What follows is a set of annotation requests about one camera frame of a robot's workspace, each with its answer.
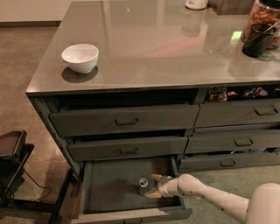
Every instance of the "open drawer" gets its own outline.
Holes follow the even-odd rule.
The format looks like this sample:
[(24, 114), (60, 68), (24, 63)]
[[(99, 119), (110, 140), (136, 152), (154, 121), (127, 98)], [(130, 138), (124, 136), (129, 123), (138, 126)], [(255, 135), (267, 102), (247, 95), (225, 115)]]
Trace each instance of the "open drawer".
[(179, 197), (150, 199), (139, 193), (139, 179), (152, 173), (176, 176), (171, 157), (147, 157), (100, 162), (85, 166), (80, 215), (73, 223), (150, 223), (187, 219)]

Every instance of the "cluttered drawer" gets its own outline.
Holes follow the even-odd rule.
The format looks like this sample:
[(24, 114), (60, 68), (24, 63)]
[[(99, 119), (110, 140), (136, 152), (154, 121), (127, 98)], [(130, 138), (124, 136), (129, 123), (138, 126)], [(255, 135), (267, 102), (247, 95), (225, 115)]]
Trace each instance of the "cluttered drawer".
[(279, 99), (211, 102), (200, 105), (195, 128), (280, 123), (279, 112)]
[(183, 154), (186, 143), (187, 137), (164, 136), (76, 142), (67, 148), (74, 161), (89, 161)]
[(187, 219), (192, 213), (181, 198), (151, 199), (139, 191), (139, 180), (152, 173), (177, 175), (171, 157), (87, 162), (80, 215), (73, 223), (150, 223)]
[(190, 136), (185, 153), (264, 151), (277, 147), (280, 147), (280, 129), (236, 131)]
[(185, 157), (179, 165), (179, 172), (220, 170), (250, 166), (280, 165), (277, 152), (248, 152), (228, 155)]
[(167, 105), (132, 108), (61, 110), (50, 119), (62, 137), (190, 129), (199, 111), (197, 105)]

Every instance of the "white bowl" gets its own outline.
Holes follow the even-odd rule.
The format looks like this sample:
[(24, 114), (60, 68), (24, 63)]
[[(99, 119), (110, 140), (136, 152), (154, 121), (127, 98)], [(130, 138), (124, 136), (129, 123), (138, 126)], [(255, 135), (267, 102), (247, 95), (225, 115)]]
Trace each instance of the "white bowl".
[(61, 54), (67, 65), (79, 74), (87, 74), (94, 69), (99, 51), (94, 45), (71, 45)]

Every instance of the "green light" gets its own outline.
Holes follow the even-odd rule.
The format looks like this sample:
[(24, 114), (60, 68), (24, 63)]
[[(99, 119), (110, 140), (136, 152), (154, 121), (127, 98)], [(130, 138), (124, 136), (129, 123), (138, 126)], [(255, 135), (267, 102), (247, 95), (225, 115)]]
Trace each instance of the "green light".
[(231, 40), (239, 39), (241, 35), (242, 35), (242, 31), (235, 31), (233, 36), (231, 37)]

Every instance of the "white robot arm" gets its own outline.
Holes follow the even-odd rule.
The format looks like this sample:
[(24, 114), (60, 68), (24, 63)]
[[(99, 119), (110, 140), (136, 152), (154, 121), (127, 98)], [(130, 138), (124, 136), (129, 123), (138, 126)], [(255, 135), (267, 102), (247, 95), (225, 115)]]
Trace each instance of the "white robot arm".
[(200, 197), (207, 200), (235, 220), (245, 224), (280, 223), (280, 185), (265, 184), (255, 189), (251, 199), (204, 185), (194, 176), (183, 174), (178, 178), (151, 175), (157, 181), (157, 188), (145, 196), (158, 197)]

